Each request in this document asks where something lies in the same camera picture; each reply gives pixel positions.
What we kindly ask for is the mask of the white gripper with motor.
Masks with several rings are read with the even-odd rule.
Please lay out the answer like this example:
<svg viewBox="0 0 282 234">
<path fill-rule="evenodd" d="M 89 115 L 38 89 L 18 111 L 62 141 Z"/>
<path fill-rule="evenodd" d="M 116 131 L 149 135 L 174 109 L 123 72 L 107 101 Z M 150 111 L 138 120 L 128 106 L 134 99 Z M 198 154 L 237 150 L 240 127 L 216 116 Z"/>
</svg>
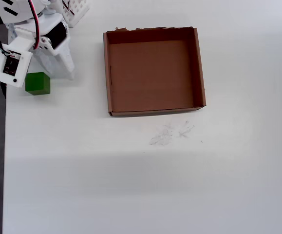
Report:
<svg viewBox="0 0 282 234">
<path fill-rule="evenodd" d="M 55 56 L 63 68 L 65 76 L 75 78 L 75 64 L 70 52 L 69 27 L 59 13 L 41 14 L 38 17 L 38 28 L 34 19 L 13 23 L 10 31 L 14 39 L 4 49 L 10 54 L 21 54 L 24 51 L 33 53 L 38 63 L 53 74 L 53 67 L 49 56 Z"/>
</svg>

